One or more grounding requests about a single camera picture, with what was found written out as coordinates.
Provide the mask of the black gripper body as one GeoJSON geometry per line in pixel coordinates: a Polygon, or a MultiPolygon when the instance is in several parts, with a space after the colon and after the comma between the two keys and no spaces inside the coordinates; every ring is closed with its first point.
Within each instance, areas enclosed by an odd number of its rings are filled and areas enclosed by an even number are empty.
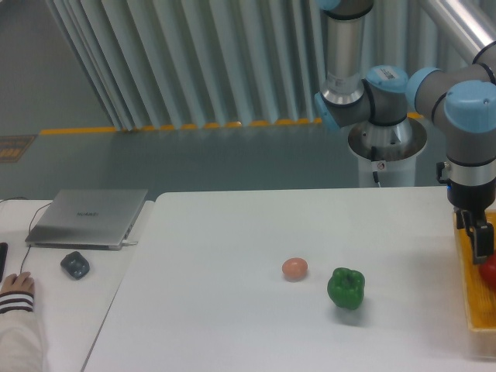
{"type": "Polygon", "coordinates": [[[450,182],[447,198],[456,208],[467,211],[484,211],[495,200],[495,182],[477,186],[466,186],[450,182]]]}

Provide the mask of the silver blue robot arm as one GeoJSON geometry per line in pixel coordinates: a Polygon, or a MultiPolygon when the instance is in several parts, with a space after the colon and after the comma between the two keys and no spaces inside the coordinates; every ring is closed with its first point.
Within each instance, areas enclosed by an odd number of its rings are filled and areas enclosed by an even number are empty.
{"type": "Polygon", "coordinates": [[[446,161],[436,167],[447,186],[456,226],[468,235],[472,260],[494,254],[494,227],[485,211],[495,200],[495,26],[469,1],[424,1],[467,66],[452,73],[425,67],[410,78],[386,76],[375,67],[360,75],[364,20],[371,1],[320,1],[328,24],[326,78],[315,106],[330,129],[360,122],[403,124],[407,108],[431,121],[446,137],[446,161]]]}

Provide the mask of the white striped sleeve forearm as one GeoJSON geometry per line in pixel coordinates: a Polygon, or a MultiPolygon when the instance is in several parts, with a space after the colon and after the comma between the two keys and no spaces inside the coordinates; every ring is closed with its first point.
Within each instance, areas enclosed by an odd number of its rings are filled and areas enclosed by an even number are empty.
{"type": "Polygon", "coordinates": [[[43,345],[34,314],[34,295],[1,294],[1,371],[42,371],[43,345]]]}

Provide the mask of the person's hand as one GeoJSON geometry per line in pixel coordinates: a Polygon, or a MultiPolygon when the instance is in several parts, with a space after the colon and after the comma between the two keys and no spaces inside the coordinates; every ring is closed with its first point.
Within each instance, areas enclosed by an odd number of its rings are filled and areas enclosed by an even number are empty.
{"type": "Polygon", "coordinates": [[[10,274],[5,278],[1,287],[1,294],[6,295],[13,292],[35,294],[35,281],[30,272],[22,272],[19,275],[10,274]]]}

